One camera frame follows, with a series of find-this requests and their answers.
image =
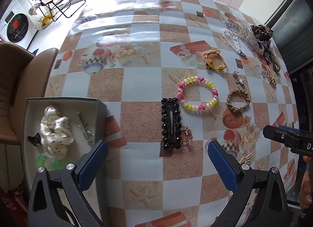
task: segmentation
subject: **blue gripper pad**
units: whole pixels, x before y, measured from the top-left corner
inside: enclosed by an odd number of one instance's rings
[[[102,144],[93,152],[92,156],[86,162],[84,167],[78,174],[78,185],[77,189],[82,192],[90,188],[93,180],[95,179],[99,169],[109,153],[109,146],[104,141]]]
[[[208,145],[208,155],[226,189],[235,193],[238,189],[237,174],[213,142]]]

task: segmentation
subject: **white appliance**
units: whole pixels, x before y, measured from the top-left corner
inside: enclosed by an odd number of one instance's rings
[[[28,13],[18,0],[13,0],[0,19],[1,38],[27,49],[36,32]]]

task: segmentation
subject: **screw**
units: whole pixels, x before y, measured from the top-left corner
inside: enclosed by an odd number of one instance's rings
[[[245,164],[245,163],[244,163],[241,167],[242,167],[243,170],[248,170],[248,169],[250,169],[250,166],[247,165],[247,164]]]
[[[71,170],[71,169],[74,168],[74,164],[69,163],[69,164],[66,166],[66,168],[67,168],[68,170]]]
[[[44,167],[40,167],[39,169],[38,169],[38,173],[41,173],[41,172],[43,172],[44,171]]]
[[[277,169],[276,167],[273,167],[273,168],[272,168],[272,172],[278,173],[278,169]]]

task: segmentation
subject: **table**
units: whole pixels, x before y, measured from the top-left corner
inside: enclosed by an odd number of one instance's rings
[[[212,139],[222,145],[236,144],[239,161],[251,153],[250,166],[255,169],[278,167],[286,191],[295,182],[298,156],[262,135],[267,124],[291,126],[293,122],[298,128],[285,64],[275,44],[279,74],[241,40],[248,58],[239,57],[221,34],[229,20],[246,26],[260,24],[214,0],[93,0],[69,31],[45,95],[98,98],[121,126],[127,145],[110,143],[106,187],[97,187],[106,190],[112,226],[133,227],[178,211],[190,221],[189,226],[211,225],[231,196],[205,152]],[[206,70],[201,53],[210,49],[221,50],[227,63],[224,73]],[[245,79],[244,85],[235,83],[234,70]],[[274,76],[276,89],[262,77],[264,70]],[[181,108],[182,125],[192,130],[192,146],[160,157],[161,98],[175,97],[179,83],[193,75],[216,85],[219,102],[203,115]],[[237,87],[251,99],[239,117],[225,103],[228,92]],[[186,95],[192,104],[212,97],[202,87],[187,88]],[[243,104],[240,98],[234,101],[236,106]]]

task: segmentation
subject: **brown hair tie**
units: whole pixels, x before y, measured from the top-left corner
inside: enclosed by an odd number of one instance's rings
[[[247,102],[245,106],[242,107],[234,107],[231,103],[230,103],[230,98],[232,96],[233,93],[238,93],[238,94],[242,94],[244,96],[245,101]],[[227,106],[228,108],[233,111],[233,112],[237,112],[237,111],[242,111],[244,108],[248,107],[248,105],[250,104],[250,99],[248,97],[248,94],[241,90],[241,89],[234,89],[233,91],[229,92],[228,97],[227,97]]]

